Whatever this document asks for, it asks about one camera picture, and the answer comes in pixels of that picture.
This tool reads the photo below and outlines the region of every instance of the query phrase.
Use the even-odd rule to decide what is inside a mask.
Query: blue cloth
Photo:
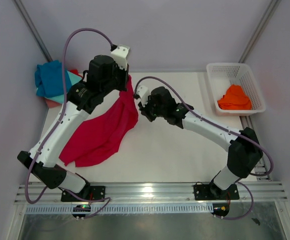
[[[76,74],[71,73],[69,71],[67,72],[67,74],[69,76],[71,85],[77,84],[82,79],[80,76],[77,76]],[[62,104],[64,102],[64,94],[63,94],[63,92],[61,92],[61,95],[59,95],[59,96],[46,97],[46,98],[50,99],[50,100],[52,100],[54,102],[60,103],[60,104]]]
[[[66,91],[72,86],[70,77],[66,71]],[[37,65],[35,72],[36,95],[45,98],[52,98],[63,94],[62,64],[56,60]]]

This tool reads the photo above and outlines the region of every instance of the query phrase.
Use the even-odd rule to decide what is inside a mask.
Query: white wall
[[[283,182],[290,200],[290,0],[280,3],[246,63],[267,104],[252,120],[274,158],[273,178]]]
[[[131,47],[132,71],[205,70],[237,62],[270,0],[22,0],[50,54],[61,59],[68,35],[96,28]],[[95,33],[70,43],[68,66],[88,69],[109,52]]]
[[[0,239],[24,182],[26,169],[17,154],[34,145],[45,118],[34,85],[36,64],[44,61],[13,2],[0,0]]]

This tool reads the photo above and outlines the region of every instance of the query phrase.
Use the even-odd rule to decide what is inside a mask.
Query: white basket
[[[260,87],[251,68],[243,63],[210,63],[206,66],[209,87],[214,99],[217,115],[249,116],[266,109]],[[252,110],[223,110],[217,101],[226,94],[231,85],[240,85],[249,97]]]

